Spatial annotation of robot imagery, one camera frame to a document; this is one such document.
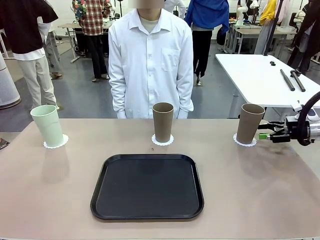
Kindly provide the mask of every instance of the plastic cup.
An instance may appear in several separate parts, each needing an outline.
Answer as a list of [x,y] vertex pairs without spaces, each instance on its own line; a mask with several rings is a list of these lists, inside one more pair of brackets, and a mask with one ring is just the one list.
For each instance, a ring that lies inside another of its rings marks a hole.
[[155,139],[159,143],[166,143],[171,136],[174,106],[167,102],[159,102],[153,105],[152,110]]
[[264,114],[265,109],[259,105],[250,103],[242,105],[238,131],[236,134],[236,140],[239,143],[252,143]]
[[64,137],[54,105],[38,106],[30,114],[48,147],[55,148],[63,144]]

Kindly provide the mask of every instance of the brown paper cup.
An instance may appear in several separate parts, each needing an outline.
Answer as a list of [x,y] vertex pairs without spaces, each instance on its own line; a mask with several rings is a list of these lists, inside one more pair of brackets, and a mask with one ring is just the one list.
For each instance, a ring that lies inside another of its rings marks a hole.
[[170,140],[174,106],[170,103],[159,102],[153,105],[152,110],[155,139],[159,143],[166,143]]
[[242,144],[251,144],[264,114],[265,109],[259,105],[242,105],[236,140]]

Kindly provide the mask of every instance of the light green cup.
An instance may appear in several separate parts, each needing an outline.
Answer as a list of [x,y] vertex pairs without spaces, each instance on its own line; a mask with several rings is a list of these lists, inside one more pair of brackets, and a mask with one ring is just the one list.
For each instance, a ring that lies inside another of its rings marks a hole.
[[55,106],[38,106],[30,114],[48,147],[55,148],[63,144],[64,137]]

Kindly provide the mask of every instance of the white coaster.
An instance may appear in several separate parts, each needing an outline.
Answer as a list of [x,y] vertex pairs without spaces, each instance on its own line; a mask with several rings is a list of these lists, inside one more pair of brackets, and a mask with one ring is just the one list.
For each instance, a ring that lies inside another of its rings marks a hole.
[[158,142],[158,141],[156,140],[156,135],[153,134],[153,136],[151,137],[151,140],[152,140],[152,142],[153,142],[154,144],[156,144],[156,145],[159,145],[159,146],[168,146],[168,145],[170,145],[170,144],[172,144],[172,143],[174,142],[175,138],[174,138],[174,136],[172,136],[172,134],[171,134],[169,141],[167,141],[167,142]]
[[48,146],[46,142],[43,143],[43,146],[44,146],[45,148],[47,148],[47,149],[57,149],[57,148],[60,148],[60,147],[62,147],[63,145],[65,145],[68,141],[69,141],[68,135],[63,134],[63,143],[60,144],[59,146],[51,147],[51,146]]
[[257,144],[257,140],[256,140],[255,138],[253,138],[253,140],[252,140],[252,142],[251,142],[250,144],[243,144],[243,143],[241,143],[241,142],[238,142],[238,140],[237,140],[237,134],[233,135],[233,140],[234,140],[237,144],[239,144],[239,145],[241,145],[241,146],[244,146],[244,147],[253,147],[253,146],[255,146],[255,145]]

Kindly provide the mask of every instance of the yellow cloth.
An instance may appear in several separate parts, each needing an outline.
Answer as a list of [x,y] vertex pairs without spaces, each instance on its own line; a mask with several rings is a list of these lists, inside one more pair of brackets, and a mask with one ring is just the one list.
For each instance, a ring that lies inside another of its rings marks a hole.
[[277,7],[277,0],[269,0],[260,18],[261,25],[265,24],[265,21],[267,19],[268,20],[275,19],[276,7]]

